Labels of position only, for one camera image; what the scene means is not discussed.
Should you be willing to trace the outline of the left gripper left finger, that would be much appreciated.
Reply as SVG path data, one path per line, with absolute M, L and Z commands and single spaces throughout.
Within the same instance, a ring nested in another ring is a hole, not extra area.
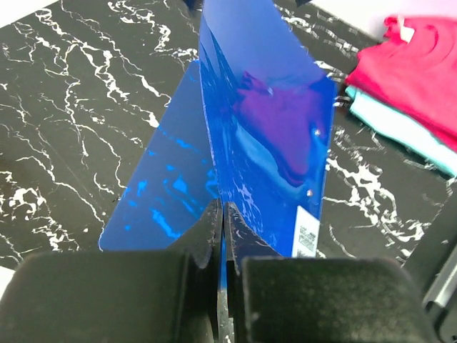
M 223 207 L 165 249 L 35 254 L 1 298 L 3 342 L 214 342 Z

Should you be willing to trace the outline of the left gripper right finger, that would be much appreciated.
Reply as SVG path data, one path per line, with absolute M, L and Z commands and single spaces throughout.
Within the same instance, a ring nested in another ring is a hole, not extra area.
M 388 259 L 279 255 L 224 207 L 228 312 L 237 342 L 436 342 L 418 292 Z

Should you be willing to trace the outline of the blue plastic folder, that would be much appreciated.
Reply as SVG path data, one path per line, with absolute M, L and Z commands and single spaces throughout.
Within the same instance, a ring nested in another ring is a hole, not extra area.
M 218 198 L 279 254 L 316 256 L 335 96 L 272 1 L 205 1 L 199 58 L 99 246 L 167 247 Z

